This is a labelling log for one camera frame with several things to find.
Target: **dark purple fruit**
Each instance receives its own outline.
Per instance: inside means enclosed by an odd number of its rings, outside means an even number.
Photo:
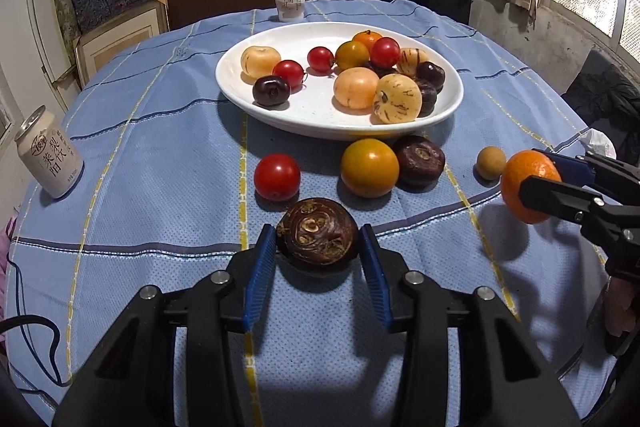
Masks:
[[[440,92],[445,80],[444,70],[433,62],[422,62],[415,69],[415,81],[420,80],[430,83],[437,92]]]
[[[420,94],[422,95],[422,107],[420,108],[418,117],[429,116],[433,112],[433,108],[436,107],[438,92],[435,87],[424,80],[416,80],[415,83],[418,84]]]
[[[289,100],[291,86],[284,78],[270,74],[255,81],[253,93],[258,105],[271,107]]]
[[[367,68],[367,70],[373,71],[378,78],[382,78],[383,76],[387,76],[388,74],[398,73],[394,68],[381,68],[380,66],[376,66],[373,62],[368,60],[362,65],[363,68]]]
[[[427,187],[444,171],[444,152],[422,136],[403,136],[393,150],[400,164],[400,181],[407,185]]]
[[[357,255],[356,222],[340,203],[326,198],[298,201],[282,217],[276,233],[285,259],[308,275],[340,273]]]

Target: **picture frame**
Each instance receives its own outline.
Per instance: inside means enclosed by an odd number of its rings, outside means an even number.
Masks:
[[[165,4],[147,0],[82,35],[75,47],[82,89],[116,54],[167,31]]]

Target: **blue gripper pad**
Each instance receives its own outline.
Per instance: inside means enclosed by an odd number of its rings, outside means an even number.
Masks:
[[[358,232],[360,238],[360,262],[364,270],[364,277],[369,287],[369,296],[373,304],[376,317],[382,322],[385,330],[390,330],[393,324],[391,313],[391,295],[389,286],[382,271],[378,258],[378,242],[370,225],[365,225]]]
[[[273,280],[276,267],[276,231],[273,227],[262,229],[253,250],[257,258],[244,294],[242,325],[245,331],[251,330],[260,318],[264,298]]]
[[[584,187],[593,184],[596,174],[587,163],[576,158],[540,151],[548,157],[560,172],[562,183]]]

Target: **metal screw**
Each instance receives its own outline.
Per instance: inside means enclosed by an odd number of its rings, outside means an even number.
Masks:
[[[424,275],[417,271],[411,271],[404,274],[404,280],[409,284],[422,284],[424,282]]]
[[[154,298],[156,295],[158,295],[158,290],[156,289],[155,286],[148,285],[141,288],[140,293],[138,295],[140,295],[140,297],[145,299],[145,301],[148,301]]]
[[[476,293],[483,301],[490,301],[495,297],[495,292],[488,286],[480,286],[476,290]]]
[[[213,284],[225,284],[231,280],[229,272],[218,270],[211,274],[211,282]]]

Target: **table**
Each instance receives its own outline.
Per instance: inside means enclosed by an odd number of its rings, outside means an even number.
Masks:
[[[498,187],[472,168],[487,145],[507,155],[526,148],[583,153],[584,124],[536,73],[478,31],[413,3],[315,0],[307,22],[369,24],[413,36],[460,72],[465,98],[454,117],[428,128],[447,168],[425,193],[395,188],[361,200],[337,182],[343,142],[309,139],[247,117],[214,77],[224,51],[273,28],[274,10],[203,20],[116,56],[79,95],[63,121],[85,160],[79,184],[53,202],[28,188],[13,260],[28,313],[62,331],[63,378],[78,370],[113,319],[145,284],[163,292],[193,285],[254,242],[284,207],[257,204],[252,172],[261,157],[294,156],[300,198],[341,201],[358,225],[371,223],[383,247],[400,251],[443,287],[489,285],[529,329],[585,416],[614,360],[602,347],[598,296],[601,253],[576,225],[549,219],[528,227],[502,204]],[[15,270],[8,277],[15,314]],[[50,333],[31,328],[47,360]],[[175,408],[185,425],[184,332],[177,336]],[[37,367],[19,331],[9,334],[15,381],[59,401],[64,394]],[[386,426],[396,395],[404,339],[374,318],[359,267],[340,284],[310,282],[278,268],[250,342],[231,342],[247,425]],[[448,425],[460,398],[457,338],[450,335]],[[27,399],[50,421],[52,408]]]

